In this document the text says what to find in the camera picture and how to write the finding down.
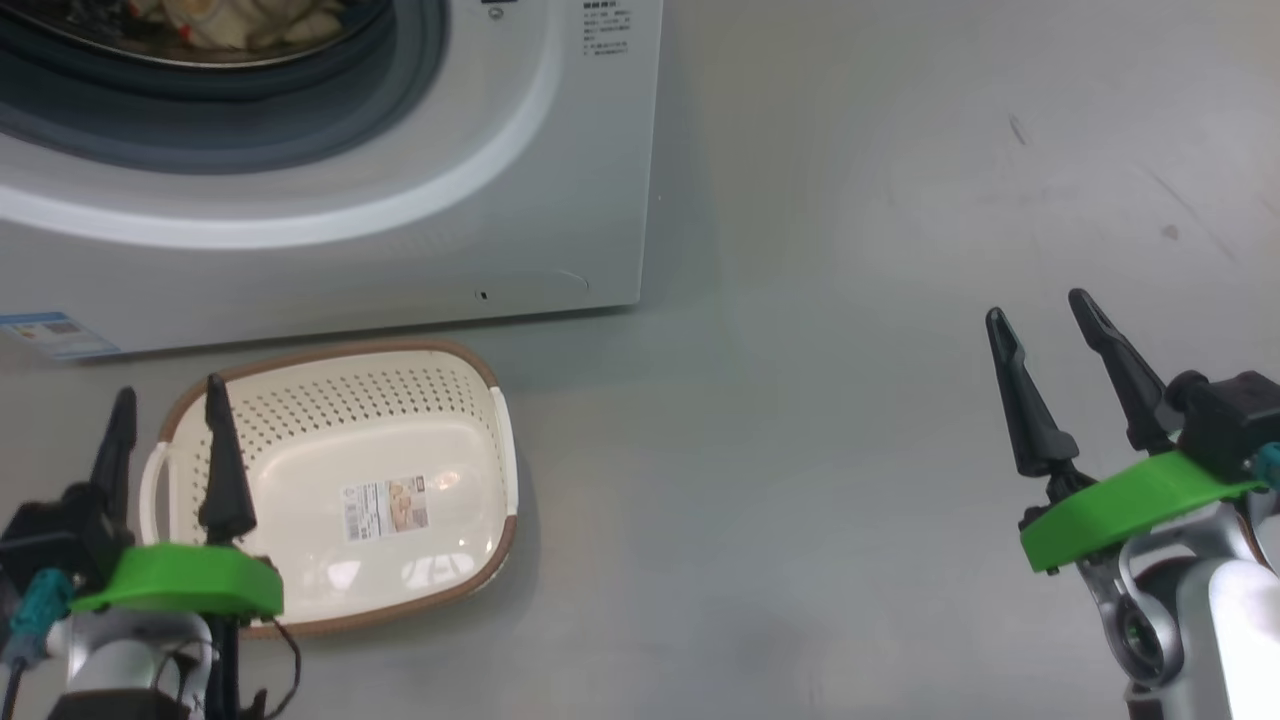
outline white washing machine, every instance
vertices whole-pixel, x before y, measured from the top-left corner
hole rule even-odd
[[[360,3],[227,63],[0,14],[0,327],[74,357],[636,301],[662,0]]]

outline green mount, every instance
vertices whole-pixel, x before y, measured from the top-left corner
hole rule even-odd
[[[1226,484],[1181,452],[1165,452],[1053,505],[1023,530],[1023,551],[1032,570],[1053,570],[1254,489],[1266,486]]]
[[[70,605],[72,612],[106,607],[269,619],[284,612],[284,583],[274,568],[233,547],[131,547],[102,592]]]

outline blue sticker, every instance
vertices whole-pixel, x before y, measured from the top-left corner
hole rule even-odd
[[[0,328],[58,360],[116,355],[120,348],[63,313],[0,315]]]

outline perforated basket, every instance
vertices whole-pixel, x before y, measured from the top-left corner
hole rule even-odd
[[[353,628],[463,597],[493,578],[516,530],[515,445],[489,368],[442,341],[360,343],[219,373],[257,529],[241,539],[284,579],[296,634]],[[142,539],[202,543],[205,384],[169,413],[138,492]],[[274,632],[253,628],[251,635]]]

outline floor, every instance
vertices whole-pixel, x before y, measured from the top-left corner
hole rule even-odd
[[[305,642],[285,717],[1124,717],[1083,584],[1020,555],[1041,484],[980,320],[1007,310],[1096,474],[1135,455],[1069,288],[1166,378],[1280,375],[1280,4],[673,0],[664,32],[644,301],[411,333],[506,388],[508,568]],[[118,387],[152,438],[202,374],[324,342],[0,342],[0,515],[86,474]],[[246,655],[287,685],[284,647]]]

